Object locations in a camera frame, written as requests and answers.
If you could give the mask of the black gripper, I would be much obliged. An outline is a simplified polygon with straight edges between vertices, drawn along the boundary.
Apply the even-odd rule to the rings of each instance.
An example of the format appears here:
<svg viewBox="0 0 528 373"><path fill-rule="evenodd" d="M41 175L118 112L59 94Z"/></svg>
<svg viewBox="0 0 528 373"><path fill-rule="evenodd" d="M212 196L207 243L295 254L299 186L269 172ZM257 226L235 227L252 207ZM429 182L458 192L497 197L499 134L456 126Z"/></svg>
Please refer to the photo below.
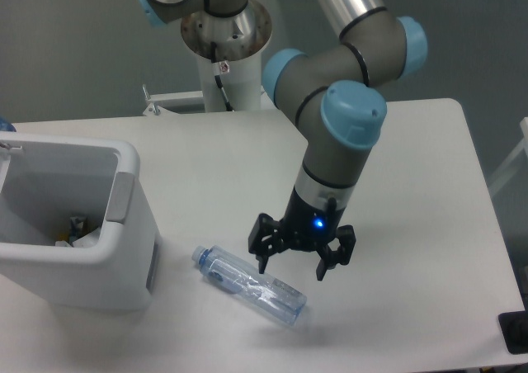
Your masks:
<svg viewBox="0 0 528 373"><path fill-rule="evenodd" d="M288 249L317 252L320 257L316 269L318 281L336 265L348 265L356 246L356 234L352 225L338 227L344 211L333 202L330 209L316 208L293 189L282 220L261 213L248 236L248 251L258 261L258 272L264 274L269 258ZM335 238L339 246L332 250L328 244Z"/></svg>

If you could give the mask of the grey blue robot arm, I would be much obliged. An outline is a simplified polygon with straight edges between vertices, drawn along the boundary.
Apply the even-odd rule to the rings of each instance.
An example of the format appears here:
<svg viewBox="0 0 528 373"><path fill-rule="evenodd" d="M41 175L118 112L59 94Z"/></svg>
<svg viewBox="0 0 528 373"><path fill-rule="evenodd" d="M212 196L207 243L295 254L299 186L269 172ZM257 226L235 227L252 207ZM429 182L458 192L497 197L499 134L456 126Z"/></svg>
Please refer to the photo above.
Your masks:
<svg viewBox="0 0 528 373"><path fill-rule="evenodd" d="M377 87L420 69L428 46L421 25L393 16L383 0L318 2L338 45L315 56L285 49L263 63L272 27L259 2L139 0L152 24L181 23L208 112L256 110L266 94L306 138L284 217L259 215L248 250L260 268L286 250L315 252L323 278L348 264L356 243L341 217L386 117Z"/></svg>

